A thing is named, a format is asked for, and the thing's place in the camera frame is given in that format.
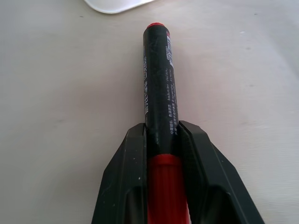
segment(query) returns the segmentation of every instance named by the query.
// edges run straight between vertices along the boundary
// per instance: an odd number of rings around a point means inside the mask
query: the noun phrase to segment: red marker barrel
[[[170,33],[161,23],[150,24],[143,34],[143,68],[148,224],[187,224]]]
[[[176,155],[178,108],[168,29],[150,24],[143,34],[144,105],[148,156]]]

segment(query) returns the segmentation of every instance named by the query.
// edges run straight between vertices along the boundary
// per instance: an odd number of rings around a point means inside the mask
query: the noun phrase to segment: black barrel
[[[152,23],[143,34],[144,108],[148,156],[176,153],[178,107],[168,29]]]

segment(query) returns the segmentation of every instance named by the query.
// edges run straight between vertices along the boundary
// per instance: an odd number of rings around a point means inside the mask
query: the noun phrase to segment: white surface
[[[84,0],[91,8],[101,13],[115,14],[141,6],[153,0]]]
[[[144,120],[152,22],[171,33],[180,119],[236,166],[266,223],[298,223],[298,11],[295,0],[157,0],[117,15],[0,1],[0,223],[90,224],[104,168]]]

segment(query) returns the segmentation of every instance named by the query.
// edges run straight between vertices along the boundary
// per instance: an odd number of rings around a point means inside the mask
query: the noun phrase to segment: white table
[[[299,218],[299,4],[0,2],[0,223],[90,224],[103,171],[143,122],[142,35],[172,37],[180,119],[235,165],[263,219]]]

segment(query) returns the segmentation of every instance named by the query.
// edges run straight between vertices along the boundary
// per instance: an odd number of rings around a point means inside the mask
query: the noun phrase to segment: white object
[[[101,13],[115,14],[149,3],[154,0],[84,0],[91,8]]]

